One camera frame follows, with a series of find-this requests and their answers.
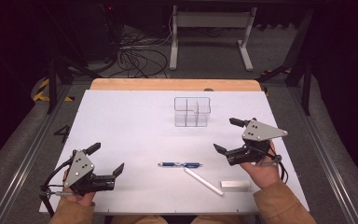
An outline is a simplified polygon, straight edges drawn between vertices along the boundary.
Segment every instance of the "sleeve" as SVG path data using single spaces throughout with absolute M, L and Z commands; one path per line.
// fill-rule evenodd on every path
M 281 180 L 254 194 L 261 216 L 268 224 L 316 224 L 296 195 Z
M 49 223 L 90 224 L 94 208 L 95 203 L 93 203 L 92 206 L 83 206 L 61 198 L 56 212 Z

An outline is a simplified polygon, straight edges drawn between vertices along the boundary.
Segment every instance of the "eraser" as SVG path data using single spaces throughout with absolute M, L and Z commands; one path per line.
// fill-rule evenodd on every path
M 251 187 L 249 180 L 222 180 L 220 185 L 223 191 L 246 192 Z

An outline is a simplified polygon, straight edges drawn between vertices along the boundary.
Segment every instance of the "person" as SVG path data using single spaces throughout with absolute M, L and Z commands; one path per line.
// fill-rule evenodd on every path
M 263 166 L 263 162 L 269 162 L 266 157 L 257 164 L 250 162 L 241 163 L 245 170 L 260 190 L 254 193 L 255 204 L 260 215 L 268 224 L 301 223 L 314 224 L 314 218 L 305 209 L 296 195 L 280 180 L 277 165 Z M 49 222 L 90 224 L 95 203 L 92 199 L 95 192 L 84 196 L 61 197 L 56 212 Z M 160 216 L 114 216 L 112 224 L 166 224 Z M 243 216 L 197 216 L 191 224 L 243 224 Z

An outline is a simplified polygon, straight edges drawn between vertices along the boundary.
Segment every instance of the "white marker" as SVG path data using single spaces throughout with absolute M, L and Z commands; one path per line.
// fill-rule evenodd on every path
M 198 179 L 199 182 L 201 182 L 203 185 L 205 185 L 206 187 L 208 187 L 209 189 L 213 190 L 215 193 L 217 193 L 220 196 L 225 195 L 225 193 L 223 193 L 220 189 L 217 189 L 215 186 L 213 186 L 211 183 L 209 183 L 208 181 L 204 180 L 202 177 L 200 177 L 199 175 L 197 175 L 196 173 L 194 173 L 193 171 L 191 171 L 190 169 L 185 167 L 185 171 L 186 173 L 192 175 L 194 178 Z

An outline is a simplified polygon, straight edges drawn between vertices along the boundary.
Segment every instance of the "pen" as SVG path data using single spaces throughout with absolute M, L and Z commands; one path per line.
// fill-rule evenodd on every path
M 202 166 L 202 164 L 200 164 L 199 162 L 160 162 L 158 166 L 199 168 L 200 166 Z
M 192 172 L 190 169 L 185 168 L 186 173 L 190 174 L 191 176 L 193 176 L 194 178 L 196 178 L 199 182 L 201 182 L 204 186 L 208 187 L 209 189 L 213 190 L 215 193 L 217 193 L 220 196 L 224 196 L 225 193 L 223 193 L 220 189 L 218 189 L 217 187 L 213 186 L 211 183 L 209 183 L 208 181 L 204 180 L 202 177 L 200 177 L 199 175 L 197 175 L 196 173 Z

